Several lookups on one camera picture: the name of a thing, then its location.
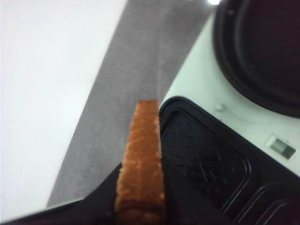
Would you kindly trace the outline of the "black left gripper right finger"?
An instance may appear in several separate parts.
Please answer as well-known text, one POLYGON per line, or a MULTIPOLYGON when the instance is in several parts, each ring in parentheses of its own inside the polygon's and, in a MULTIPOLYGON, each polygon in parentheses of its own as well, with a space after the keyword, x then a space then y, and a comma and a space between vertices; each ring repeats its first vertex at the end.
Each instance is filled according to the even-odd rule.
POLYGON ((168 225, 224 225, 225 217, 203 198, 168 159, 162 159, 168 225))

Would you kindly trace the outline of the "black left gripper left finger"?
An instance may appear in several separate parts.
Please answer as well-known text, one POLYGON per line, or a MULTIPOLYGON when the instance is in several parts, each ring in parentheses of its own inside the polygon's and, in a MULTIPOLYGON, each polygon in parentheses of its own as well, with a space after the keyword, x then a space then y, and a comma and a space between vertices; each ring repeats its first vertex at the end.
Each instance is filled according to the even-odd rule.
POLYGON ((49 210, 17 218, 4 225, 114 225, 116 183, 121 165, 87 197, 49 210))

